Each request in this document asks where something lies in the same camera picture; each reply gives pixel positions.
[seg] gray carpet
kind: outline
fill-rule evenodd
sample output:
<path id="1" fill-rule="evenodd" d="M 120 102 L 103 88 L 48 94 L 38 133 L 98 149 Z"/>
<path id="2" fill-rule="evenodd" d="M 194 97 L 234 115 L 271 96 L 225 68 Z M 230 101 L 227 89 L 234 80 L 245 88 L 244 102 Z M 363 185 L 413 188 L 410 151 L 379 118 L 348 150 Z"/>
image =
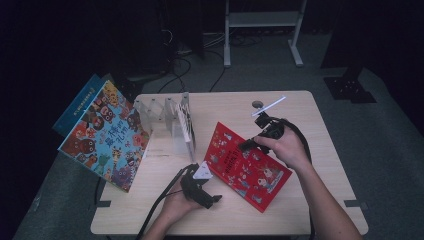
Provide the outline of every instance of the gray carpet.
<path id="1" fill-rule="evenodd" d="M 369 225 L 364 239 L 421 239 L 424 236 L 423 137 L 392 99 L 382 80 L 367 69 L 359 81 L 377 103 L 352 104 L 332 98 L 323 77 L 339 76 L 344 69 L 320 69 L 330 36 L 300 35 L 298 47 L 305 63 L 302 68 L 294 65 L 287 47 L 288 36 L 263 37 L 262 42 L 249 48 L 233 47 L 232 66 L 225 70 L 212 91 L 310 91 L 362 204 Z M 222 55 L 222 46 L 208 50 Z M 181 77 L 185 90 L 208 92 L 223 71 L 221 57 L 206 52 L 203 60 L 196 55 L 184 59 L 191 64 L 189 72 Z M 186 61 L 177 60 L 175 71 L 182 74 L 188 67 Z M 142 92 L 156 93 L 174 77 L 168 75 L 149 82 Z M 180 81 L 175 80 L 161 92 L 181 90 Z M 58 155 L 40 189 L 39 205 L 30 209 L 15 239 L 107 239 L 90 232 L 97 180 L 94 174 Z M 97 197 L 103 186 L 101 183 Z M 134 239 L 134 236 L 110 238 Z"/>

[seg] wooden table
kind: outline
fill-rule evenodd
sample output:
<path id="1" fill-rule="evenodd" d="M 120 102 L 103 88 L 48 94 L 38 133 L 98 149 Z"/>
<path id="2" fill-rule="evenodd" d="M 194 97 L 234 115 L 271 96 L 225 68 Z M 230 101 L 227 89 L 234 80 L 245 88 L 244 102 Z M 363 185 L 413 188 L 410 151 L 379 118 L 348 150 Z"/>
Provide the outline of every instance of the wooden table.
<path id="1" fill-rule="evenodd" d="M 257 135 L 261 129 L 251 113 L 255 100 L 268 105 L 282 95 L 287 98 L 267 110 L 270 116 L 286 118 L 308 139 L 313 165 L 339 204 L 346 210 L 361 234 L 368 225 L 359 207 L 346 207 L 345 200 L 356 200 L 355 194 L 341 165 L 315 100 L 307 91 L 190 93 L 190 108 L 196 134 L 196 159 L 201 163 L 218 121 L 244 138 Z M 145 105 L 152 99 L 164 103 L 175 101 L 181 94 L 143 94 L 137 97 Z M 143 159 L 129 193 L 106 184 L 101 201 L 110 207 L 97 208 L 91 231 L 94 234 L 136 235 L 153 202 L 176 173 L 190 163 L 187 154 L 176 154 L 171 135 L 164 120 L 152 124 L 153 134 L 147 156 Z M 199 209 L 168 232 L 169 235 L 304 235 L 310 233 L 308 205 L 299 180 L 294 173 L 271 202 L 260 213 L 217 177 L 204 185 L 210 195 L 223 198 L 210 209 Z M 162 203 L 150 224 L 158 215 Z"/>

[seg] red book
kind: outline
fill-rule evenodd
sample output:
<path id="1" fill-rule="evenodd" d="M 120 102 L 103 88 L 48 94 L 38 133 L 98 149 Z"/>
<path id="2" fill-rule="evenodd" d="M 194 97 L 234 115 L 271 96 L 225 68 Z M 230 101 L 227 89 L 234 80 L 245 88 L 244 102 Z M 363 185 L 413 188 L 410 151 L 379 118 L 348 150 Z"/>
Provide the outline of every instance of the red book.
<path id="1" fill-rule="evenodd" d="M 218 122 L 205 161 L 216 176 L 263 213 L 292 172 L 258 148 L 242 152 L 238 144 L 244 141 Z"/>

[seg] black controller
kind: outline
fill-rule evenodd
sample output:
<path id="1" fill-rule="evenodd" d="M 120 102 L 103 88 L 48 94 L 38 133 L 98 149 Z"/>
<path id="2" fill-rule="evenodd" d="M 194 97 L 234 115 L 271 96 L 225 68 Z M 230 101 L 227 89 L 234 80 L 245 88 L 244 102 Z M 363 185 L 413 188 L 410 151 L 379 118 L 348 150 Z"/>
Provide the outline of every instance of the black controller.
<path id="1" fill-rule="evenodd" d="M 252 106 L 254 108 L 260 109 L 263 107 L 263 103 L 260 101 L 254 101 L 252 102 Z M 263 129 L 262 132 L 258 134 L 258 136 L 280 139 L 284 135 L 284 123 L 282 122 L 282 119 L 273 118 L 268 116 L 268 114 L 265 112 L 261 112 L 259 117 L 255 120 L 255 123 L 258 125 L 258 127 Z M 268 147 L 257 144 L 253 138 L 250 138 L 239 144 L 239 149 L 242 152 L 258 147 L 262 150 L 263 153 L 269 153 L 270 149 Z"/>
<path id="2" fill-rule="evenodd" d="M 189 166 L 187 173 L 181 178 L 181 187 L 186 198 L 193 199 L 201 206 L 209 209 L 214 203 L 222 198 L 222 195 L 215 195 L 212 197 L 202 189 L 202 185 L 205 184 L 208 179 L 193 178 L 198 168 L 199 164 L 191 164 Z"/>

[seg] book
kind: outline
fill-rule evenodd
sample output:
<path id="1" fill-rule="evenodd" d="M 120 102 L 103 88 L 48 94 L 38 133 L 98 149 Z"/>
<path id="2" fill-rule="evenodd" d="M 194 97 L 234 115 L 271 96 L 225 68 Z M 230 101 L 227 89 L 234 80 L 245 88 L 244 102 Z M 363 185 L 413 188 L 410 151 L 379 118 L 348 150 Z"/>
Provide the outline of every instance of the book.
<path id="1" fill-rule="evenodd" d="M 181 124 L 181 130 L 183 133 L 184 141 L 186 143 L 187 151 L 190 156 L 191 163 L 196 163 L 194 157 L 195 142 L 194 142 L 194 130 L 190 116 L 190 108 L 188 104 L 177 104 L 176 112 L 178 119 Z"/>
<path id="2" fill-rule="evenodd" d="M 66 136 L 60 152 L 129 192 L 151 133 L 110 80 L 93 75 L 53 129 Z"/>
<path id="3" fill-rule="evenodd" d="M 214 175 L 263 213 L 292 171 L 259 148 L 242 152 L 238 145 L 244 141 L 218 122 L 205 161 Z"/>

